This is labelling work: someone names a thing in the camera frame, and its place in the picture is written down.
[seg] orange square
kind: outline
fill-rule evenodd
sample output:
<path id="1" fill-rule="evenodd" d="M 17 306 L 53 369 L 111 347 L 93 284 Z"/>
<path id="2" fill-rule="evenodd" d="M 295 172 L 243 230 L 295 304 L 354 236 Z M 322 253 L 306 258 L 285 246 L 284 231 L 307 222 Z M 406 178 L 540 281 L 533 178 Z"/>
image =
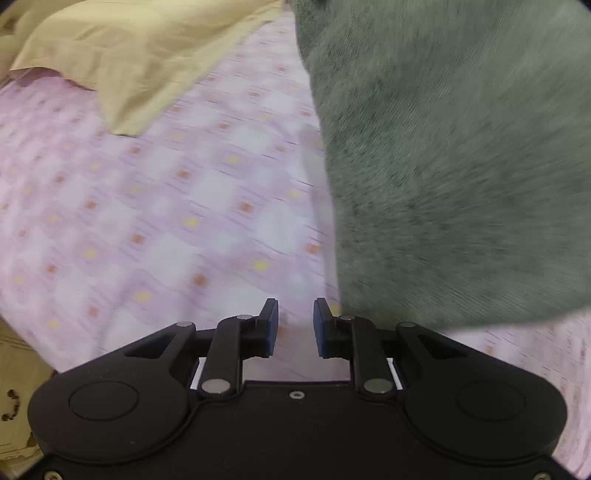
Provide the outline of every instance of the orange square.
<path id="1" fill-rule="evenodd" d="M 310 255 L 318 255 L 320 253 L 320 247 L 318 245 L 315 245 L 315 244 L 307 244 L 306 245 L 306 251 Z"/>
<path id="2" fill-rule="evenodd" d="M 131 241 L 135 244 L 142 245 L 145 242 L 145 238 L 142 235 L 136 233 L 135 235 L 132 235 Z"/>
<path id="3" fill-rule="evenodd" d="M 240 202 L 238 208 L 245 213 L 252 213 L 255 209 L 254 206 L 247 202 Z"/>
<path id="4" fill-rule="evenodd" d="M 207 285 L 207 277 L 199 274 L 193 277 L 193 284 L 198 287 L 204 287 Z"/>

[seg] green blanket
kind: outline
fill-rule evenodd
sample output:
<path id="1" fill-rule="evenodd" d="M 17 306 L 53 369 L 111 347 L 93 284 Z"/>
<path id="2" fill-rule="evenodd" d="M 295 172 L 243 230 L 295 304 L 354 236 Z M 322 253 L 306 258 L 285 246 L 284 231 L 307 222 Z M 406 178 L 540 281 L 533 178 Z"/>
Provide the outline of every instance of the green blanket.
<path id="1" fill-rule="evenodd" d="M 295 0 L 343 312 L 525 323 L 591 303 L 591 13 Z"/>

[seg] bed sheet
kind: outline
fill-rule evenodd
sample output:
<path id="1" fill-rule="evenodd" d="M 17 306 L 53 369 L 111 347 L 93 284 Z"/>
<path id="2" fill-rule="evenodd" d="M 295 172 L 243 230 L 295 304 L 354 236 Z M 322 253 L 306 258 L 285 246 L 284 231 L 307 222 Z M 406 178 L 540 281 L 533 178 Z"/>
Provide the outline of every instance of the bed sheet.
<path id="1" fill-rule="evenodd" d="M 313 300 L 339 311 L 322 139 L 293 17 L 263 26 L 141 137 L 93 92 L 36 70 L 0 93 L 0 312 L 65 370 L 178 321 L 280 301 L 275 355 L 245 378 L 339 380 Z M 591 473 L 591 314 L 449 333 L 545 376 L 569 405 L 556 451 Z"/>

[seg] bed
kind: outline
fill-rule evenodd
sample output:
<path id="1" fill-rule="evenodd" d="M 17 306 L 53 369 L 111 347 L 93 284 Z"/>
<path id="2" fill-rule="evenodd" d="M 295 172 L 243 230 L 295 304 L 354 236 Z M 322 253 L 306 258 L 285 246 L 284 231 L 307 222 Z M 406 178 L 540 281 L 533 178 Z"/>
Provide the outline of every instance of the bed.
<path id="1" fill-rule="evenodd" d="M 323 144 L 286 12 L 237 45 L 140 136 L 108 133 L 96 93 L 34 69 L 0 92 L 0 313 L 72 368 L 180 321 L 280 301 L 274 357 L 245 377 L 338 380 L 316 297 L 339 313 Z M 449 332 L 548 378 L 569 405 L 556 457 L 591 473 L 591 316 Z"/>

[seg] mattress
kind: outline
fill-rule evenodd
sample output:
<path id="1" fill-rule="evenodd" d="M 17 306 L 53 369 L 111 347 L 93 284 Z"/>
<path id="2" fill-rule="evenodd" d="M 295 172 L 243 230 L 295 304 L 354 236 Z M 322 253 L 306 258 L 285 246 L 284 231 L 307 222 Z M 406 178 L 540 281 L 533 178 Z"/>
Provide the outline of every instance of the mattress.
<path id="1" fill-rule="evenodd" d="M 275 355 L 245 378 L 341 380 L 313 301 L 339 313 L 332 203 L 293 17 L 238 45 L 138 138 L 95 93 L 35 70 L 0 92 L 0 313 L 66 370 L 179 321 L 211 328 L 280 302 Z M 556 458 L 591 473 L 591 313 L 448 332 L 546 377 L 569 422 Z"/>

